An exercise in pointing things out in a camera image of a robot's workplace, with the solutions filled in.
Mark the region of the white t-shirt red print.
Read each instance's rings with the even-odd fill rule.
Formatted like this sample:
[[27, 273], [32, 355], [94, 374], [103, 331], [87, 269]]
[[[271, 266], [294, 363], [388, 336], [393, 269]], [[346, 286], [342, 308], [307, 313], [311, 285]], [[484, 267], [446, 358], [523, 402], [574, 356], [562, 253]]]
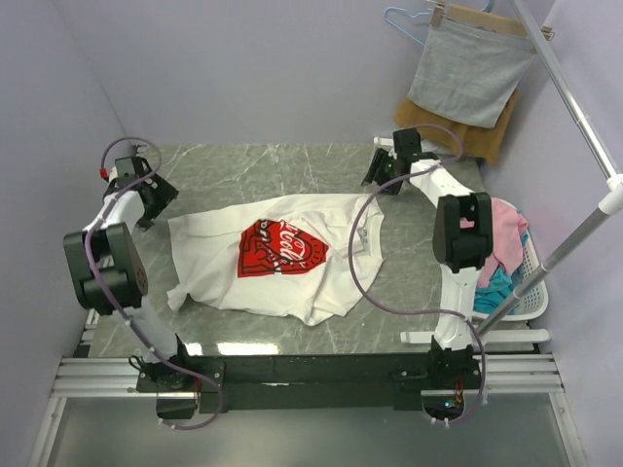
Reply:
[[345, 316], [384, 262], [384, 219], [376, 201], [357, 194], [290, 195], [173, 218], [179, 283], [168, 305], [191, 298], [308, 326]]

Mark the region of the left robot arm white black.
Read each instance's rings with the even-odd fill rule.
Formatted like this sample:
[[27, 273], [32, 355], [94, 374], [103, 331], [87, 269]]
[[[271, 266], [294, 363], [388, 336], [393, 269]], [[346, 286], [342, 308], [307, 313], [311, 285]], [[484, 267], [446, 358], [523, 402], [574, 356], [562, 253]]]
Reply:
[[132, 238], [147, 231], [178, 191], [139, 156], [115, 161], [95, 219], [67, 234], [63, 249], [79, 304], [111, 316], [139, 340], [141, 355], [129, 359], [171, 390], [188, 388], [195, 368], [179, 337], [165, 326], [148, 299], [147, 272]]

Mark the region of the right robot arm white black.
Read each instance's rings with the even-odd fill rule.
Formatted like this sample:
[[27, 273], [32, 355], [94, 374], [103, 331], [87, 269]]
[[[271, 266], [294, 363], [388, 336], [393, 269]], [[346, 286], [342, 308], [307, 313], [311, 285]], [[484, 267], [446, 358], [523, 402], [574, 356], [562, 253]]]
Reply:
[[428, 351], [427, 376], [448, 388], [473, 366], [473, 307], [481, 270], [493, 252], [492, 199], [462, 185], [446, 168], [459, 156], [440, 160], [421, 147], [414, 127], [377, 138], [375, 153], [362, 180], [387, 195], [397, 195], [405, 182], [420, 190], [436, 208], [432, 251], [442, 277], [441, 309]]

